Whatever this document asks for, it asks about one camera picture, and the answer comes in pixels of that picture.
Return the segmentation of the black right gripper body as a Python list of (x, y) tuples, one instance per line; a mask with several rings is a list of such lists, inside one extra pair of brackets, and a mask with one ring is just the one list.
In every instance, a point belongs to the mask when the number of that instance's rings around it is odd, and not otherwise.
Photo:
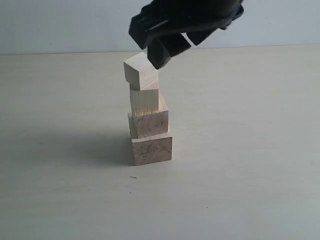
[(181, 33), (197, 46), (243, 13), (242, 0), (153, 0), (131, 18), (128, 34), (142, 50), (156, 38)]

